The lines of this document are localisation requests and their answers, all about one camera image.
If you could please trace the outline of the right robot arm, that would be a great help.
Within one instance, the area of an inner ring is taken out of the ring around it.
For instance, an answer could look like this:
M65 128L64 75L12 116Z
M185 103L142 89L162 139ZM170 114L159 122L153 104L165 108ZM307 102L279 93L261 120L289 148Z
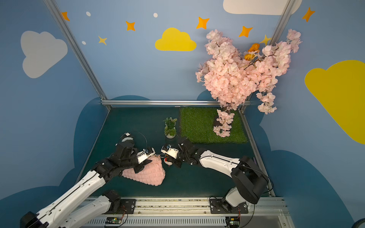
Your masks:
M181 167L184 162L203 168L212 169L232 178L235 187L222 198L210 200L212 214L248 213L250 204L256 205L265 192L270 179L249 157L230 158L215 154L212 151L197 147L188 138L174 148L165 144L161 152L166 162Z

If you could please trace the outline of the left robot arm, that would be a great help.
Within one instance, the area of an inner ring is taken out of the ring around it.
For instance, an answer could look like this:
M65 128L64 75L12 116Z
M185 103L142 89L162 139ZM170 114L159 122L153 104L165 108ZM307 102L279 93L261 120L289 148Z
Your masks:
M78 209L96 190L115 177L121 177L124 170L142 171L155 155L152 147L138 151L131 142L116 145L116 151L98 161L86 175L65 194L37 213L28 212L20 219L21 228L80 228L101 214L124 213L126 210L119 194L108 190L88 205Z

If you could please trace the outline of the pink knitted bag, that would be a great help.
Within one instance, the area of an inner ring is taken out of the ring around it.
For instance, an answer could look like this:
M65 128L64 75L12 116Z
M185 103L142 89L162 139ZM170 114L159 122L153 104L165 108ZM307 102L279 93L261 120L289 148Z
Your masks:
M165 179L165 170L162 166L161 157L153 156L149 160L152 162L147 164L139 173L135 173L134 169L131 168L124 170L122 176L147 185L161 185Z

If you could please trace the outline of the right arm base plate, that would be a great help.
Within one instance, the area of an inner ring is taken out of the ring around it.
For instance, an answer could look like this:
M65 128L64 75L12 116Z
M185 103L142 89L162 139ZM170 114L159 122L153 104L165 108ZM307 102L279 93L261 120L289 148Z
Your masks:
M210 212L211 214L248 214L248 205L246 202L239 204L238 206L234 207L231 206L228 202L216 198L210 197L208 199L210 204Z

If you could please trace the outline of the white cat plush keychain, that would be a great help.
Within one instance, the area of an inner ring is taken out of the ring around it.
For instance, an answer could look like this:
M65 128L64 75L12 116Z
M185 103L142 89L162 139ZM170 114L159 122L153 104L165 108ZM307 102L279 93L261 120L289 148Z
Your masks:
M169 167L170 166L172 166L173 165L173 163L172 162L170 162L170 161L168 161L168 159L167 158L164 158L164 163L166 164L166 165L168 165Z

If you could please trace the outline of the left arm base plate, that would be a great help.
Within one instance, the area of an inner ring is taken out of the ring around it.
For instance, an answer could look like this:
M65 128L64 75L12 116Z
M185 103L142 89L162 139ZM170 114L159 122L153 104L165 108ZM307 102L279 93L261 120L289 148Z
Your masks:
M134 214L135 206L136 199L116 199L104 214Z

